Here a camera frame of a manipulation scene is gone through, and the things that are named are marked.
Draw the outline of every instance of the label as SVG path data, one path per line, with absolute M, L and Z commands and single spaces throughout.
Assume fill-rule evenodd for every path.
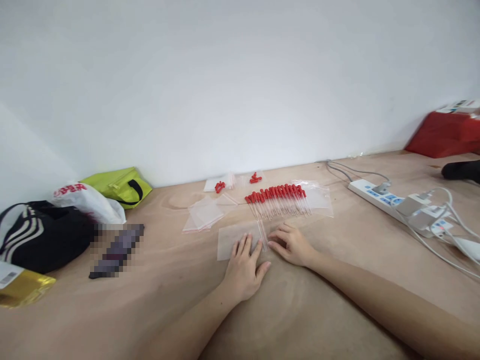
M 0 261 L 0 290 L 6 288 L 22 271 L 24 269 L 20 266 Z

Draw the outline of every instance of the red container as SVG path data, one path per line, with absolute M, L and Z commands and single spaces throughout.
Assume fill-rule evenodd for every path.
M 470 114 L 433 111 L 405 150 L 435 159 L 480 150 L 480 119 Z

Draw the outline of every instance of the yellow-green pouch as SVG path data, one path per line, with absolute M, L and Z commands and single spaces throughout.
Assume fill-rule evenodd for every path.
M 124 209 L 133 209 L 152 191 L 135 167 L 102 172 L 80 181 L 97 189 L 104 197 L 117 200 Z

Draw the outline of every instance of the power strip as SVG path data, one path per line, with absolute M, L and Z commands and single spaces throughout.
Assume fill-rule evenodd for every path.
M 375 205 L 380 210 L 386 212 L 392 218 L 397 219 L 399 222 L 405 224 L 405 221 L 399 215 L 399 213 L 396 212 L 394 208 L 392 208 L 392 204 L 400 204 L 404 200 L 404 198 L 396 196 L 390 192 L 386 193 L 385 195 L 380 195 L 372 190 L 375 186 L 375 184 L 364 179 L 352 181 L 350 184 L 348 184 L 348 188 L 352 190 L 355 194 L 364 198 L 370 204 Z M 431 238 L 434 235 L 442 237 L 445 234 L 444 230 L 448 230 L 453 227 L 454 226 L 451 223 L 446 222 L 444 219 L 440 219 L 438 222 L 431 226 L 433 233 L 428 229 L 418 230 L 417 233 L 423 235 L 426 238 Z

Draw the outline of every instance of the white plastic bag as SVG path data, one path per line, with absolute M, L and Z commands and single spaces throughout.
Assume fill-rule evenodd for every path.
M 53 193 L 53 205 L 66 208 L 74 206 L 99 224 L 125 224 L 125 210 L 116 200 L 103 196 L 95 188 L 76 182 L 61 187 Z

